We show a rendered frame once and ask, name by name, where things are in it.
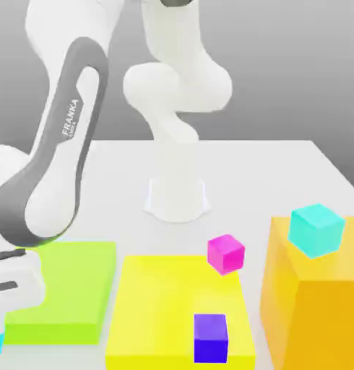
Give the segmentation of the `small purple cube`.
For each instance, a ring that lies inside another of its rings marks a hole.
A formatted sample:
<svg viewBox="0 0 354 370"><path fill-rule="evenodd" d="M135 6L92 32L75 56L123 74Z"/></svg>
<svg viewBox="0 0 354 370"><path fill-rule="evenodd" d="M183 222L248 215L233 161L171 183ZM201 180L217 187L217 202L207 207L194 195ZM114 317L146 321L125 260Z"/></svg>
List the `small purple cube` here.
<svg viewBox="0 0 354 370"><path fill-rule="evenodd" d="M226 363L228 328L224 314L194 315L194 362Z"/></svg>

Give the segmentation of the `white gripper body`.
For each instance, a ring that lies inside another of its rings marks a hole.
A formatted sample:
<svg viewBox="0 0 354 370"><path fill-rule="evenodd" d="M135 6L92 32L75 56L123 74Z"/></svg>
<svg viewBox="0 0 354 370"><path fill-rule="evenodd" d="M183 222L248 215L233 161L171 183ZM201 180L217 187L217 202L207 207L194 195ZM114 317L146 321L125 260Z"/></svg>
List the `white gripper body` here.
<svg viewBox="0 0 354 370"><path fill-rule="evenodd" d="M43 276L37 267L0 261L0 316L39 306L45 291Z"/></svg>

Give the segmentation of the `large orange box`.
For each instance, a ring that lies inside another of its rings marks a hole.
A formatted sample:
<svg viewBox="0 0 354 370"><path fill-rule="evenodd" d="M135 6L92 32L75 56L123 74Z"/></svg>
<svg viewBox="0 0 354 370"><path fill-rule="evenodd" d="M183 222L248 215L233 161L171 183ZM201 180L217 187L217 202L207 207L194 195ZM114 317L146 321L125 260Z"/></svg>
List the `large orange box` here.
<svg viewBox="0 0 354 370"><path fill-rule="evenodd" d="M273 217L260 315L275 370L354 370L354 216L340 249L308 258Z"/></svg>

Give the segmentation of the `large yellow box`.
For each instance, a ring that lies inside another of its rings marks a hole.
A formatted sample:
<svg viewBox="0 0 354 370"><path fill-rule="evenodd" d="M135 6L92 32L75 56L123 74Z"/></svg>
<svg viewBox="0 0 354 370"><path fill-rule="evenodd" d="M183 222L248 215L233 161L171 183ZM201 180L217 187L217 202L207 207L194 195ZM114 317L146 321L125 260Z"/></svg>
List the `large yellow box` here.
<svg viewBox="0 0 354 370"><path fill-rule="evenodd" d="M194 362L195 314L225 315L225 363ZM222 276L202 255L124 258L106 370L254 370L255 365L238 273Z"/></svg>

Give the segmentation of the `small magenta cube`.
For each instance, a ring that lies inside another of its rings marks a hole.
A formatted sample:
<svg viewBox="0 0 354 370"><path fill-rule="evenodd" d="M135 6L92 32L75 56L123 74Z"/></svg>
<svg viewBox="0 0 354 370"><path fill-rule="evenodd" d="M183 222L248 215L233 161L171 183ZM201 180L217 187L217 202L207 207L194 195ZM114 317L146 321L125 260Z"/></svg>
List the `small magenta cube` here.
<svg viewBox="0 0 354 370"><path fill-rule="evenodd" d="M230 234L210 239L207 243L207 262L221 275L243 267L246 247Z"/></svg>

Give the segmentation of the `large lime green box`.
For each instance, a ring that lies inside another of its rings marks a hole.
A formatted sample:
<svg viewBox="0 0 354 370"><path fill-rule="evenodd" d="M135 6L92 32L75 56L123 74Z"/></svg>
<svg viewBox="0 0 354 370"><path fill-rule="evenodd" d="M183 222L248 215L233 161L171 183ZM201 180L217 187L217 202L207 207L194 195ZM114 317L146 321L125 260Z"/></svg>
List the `large lime green box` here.
<svg viewBox="0 0 354 370"><path fill-rule="evenodd" d="M113 277L111 241L54 242L38 248L44 302L7 314L7 345L97 345Z"/></svg>

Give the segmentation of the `small turquoise cube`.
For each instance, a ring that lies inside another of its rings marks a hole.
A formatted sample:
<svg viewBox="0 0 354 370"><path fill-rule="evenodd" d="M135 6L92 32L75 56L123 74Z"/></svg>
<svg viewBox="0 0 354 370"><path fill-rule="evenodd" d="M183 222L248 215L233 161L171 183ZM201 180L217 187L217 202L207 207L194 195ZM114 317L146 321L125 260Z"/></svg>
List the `small turquoise cube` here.
<svg viewBox="0 0 354 370"><path fill-rule="evenodd" d="M291 212L288 240L308 258L314 259L339 250L345 219L322 204Z"/></svg>

